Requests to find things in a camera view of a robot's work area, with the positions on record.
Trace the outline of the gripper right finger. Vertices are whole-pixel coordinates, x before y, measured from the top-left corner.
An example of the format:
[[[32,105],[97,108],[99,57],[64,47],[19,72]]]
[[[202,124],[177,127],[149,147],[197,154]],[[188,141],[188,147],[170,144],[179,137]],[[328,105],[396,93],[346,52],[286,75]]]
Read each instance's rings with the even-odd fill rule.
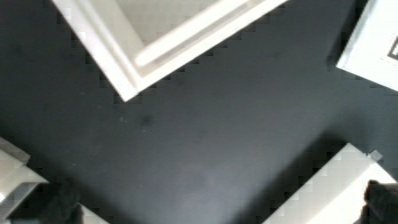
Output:
[[[398,224],[398,183],[371,180],[364,192],[360,224]]]

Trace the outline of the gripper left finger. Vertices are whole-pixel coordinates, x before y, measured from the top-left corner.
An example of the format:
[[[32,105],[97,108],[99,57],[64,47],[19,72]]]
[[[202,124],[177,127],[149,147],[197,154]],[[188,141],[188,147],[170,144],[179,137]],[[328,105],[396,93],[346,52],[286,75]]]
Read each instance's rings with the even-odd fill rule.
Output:
[[[69,183],[23,182],[0,203],[0,224],[83,224],[78,200]]]

